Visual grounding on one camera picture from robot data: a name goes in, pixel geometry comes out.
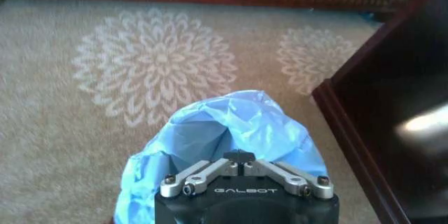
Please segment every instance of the bolt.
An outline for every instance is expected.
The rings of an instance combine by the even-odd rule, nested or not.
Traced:
[[[321,186],[328,186],[329,185],[329,178],[327,176],[319,176],[317,177],[317,184]]]
[[[301,187],[301,195],[303,195],[304,197],[309,197],[309,195],[311,195],[311,189],[309,189],[308,186],[303,186],[303,187]]]
[[[172,183],[175,183],[176,182],[176,176],[175,175],[172,175],[172,174],[168,174],[167,176],[165,176],[165,184],[172,184]]]
[[[183,193],[187,195],[187,196],[191,196],[195,194],[195,185],[193,184],[187,184],[184,185],[183,189],[181,189]]]

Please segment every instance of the flower pattern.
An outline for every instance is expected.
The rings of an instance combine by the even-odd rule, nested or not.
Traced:
[[[335,74],[355,50],[352,42],[329,30],[311,27],[288,29],[280,42],[277,60],[296,91],[309,95],[323,80]]]
[[[181,105],[231,91],[229,45],[184,13],[124,11],[81,41],[72,61],[79,88],[131,127],[163,123]]]

